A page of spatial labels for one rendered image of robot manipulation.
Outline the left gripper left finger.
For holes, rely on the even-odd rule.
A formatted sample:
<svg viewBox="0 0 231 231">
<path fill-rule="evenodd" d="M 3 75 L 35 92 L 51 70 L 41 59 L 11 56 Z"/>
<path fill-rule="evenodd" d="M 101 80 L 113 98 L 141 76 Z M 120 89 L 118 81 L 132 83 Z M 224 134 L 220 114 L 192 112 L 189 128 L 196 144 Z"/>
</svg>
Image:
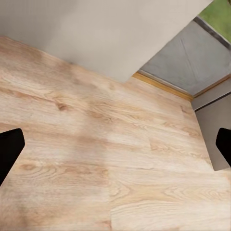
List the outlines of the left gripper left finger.
<svg viewBox="0 0 231 231">
<path fill-rule="evenodd" d="M 25 147 L 25 139 L 20 128 L 0 133 L 0 186 Z"/>
</svg>

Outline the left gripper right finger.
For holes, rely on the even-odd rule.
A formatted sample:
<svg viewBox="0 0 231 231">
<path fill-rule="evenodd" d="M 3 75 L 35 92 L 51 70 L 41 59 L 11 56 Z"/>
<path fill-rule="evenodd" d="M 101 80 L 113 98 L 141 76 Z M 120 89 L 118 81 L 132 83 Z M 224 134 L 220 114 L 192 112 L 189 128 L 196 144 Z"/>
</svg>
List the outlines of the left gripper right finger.
<svg viewBox="0 0 231 231">
<path fill-rule="evenodd" d="M 231 130 L 220 128 L 218 131 L 216 146 L 222 153 L 226 161 L 231 167 Z"/>
</svg>

